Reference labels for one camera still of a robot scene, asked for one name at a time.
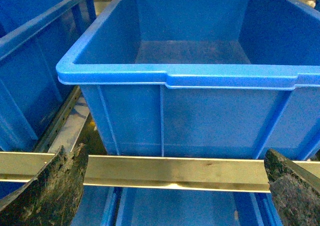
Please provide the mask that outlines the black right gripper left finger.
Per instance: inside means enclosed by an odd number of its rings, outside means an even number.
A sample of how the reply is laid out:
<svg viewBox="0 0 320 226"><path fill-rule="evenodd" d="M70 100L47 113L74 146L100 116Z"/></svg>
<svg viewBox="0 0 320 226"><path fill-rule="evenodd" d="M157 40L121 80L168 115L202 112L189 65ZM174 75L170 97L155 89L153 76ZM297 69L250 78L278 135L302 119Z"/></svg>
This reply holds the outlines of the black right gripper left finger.
<svg viewBox="0 0 320 226"><path fill-rule="evenodd" d="M58 152L17 190L0 200L2 226L69 226L84 194L85 144Z"/></svg>

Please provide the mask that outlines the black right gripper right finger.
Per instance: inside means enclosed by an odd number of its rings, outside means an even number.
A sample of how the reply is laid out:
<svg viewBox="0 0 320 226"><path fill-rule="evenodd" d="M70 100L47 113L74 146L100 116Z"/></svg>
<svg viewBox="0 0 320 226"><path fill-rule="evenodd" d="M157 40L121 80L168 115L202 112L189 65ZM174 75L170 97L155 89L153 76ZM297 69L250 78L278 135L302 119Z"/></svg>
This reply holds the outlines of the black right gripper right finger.
<svg viewBox="0 0 320 226"><path fill-rule="evenodd" d="M264 158L273 204L284 226L320 224L320 178L274 149Z"/></svg>

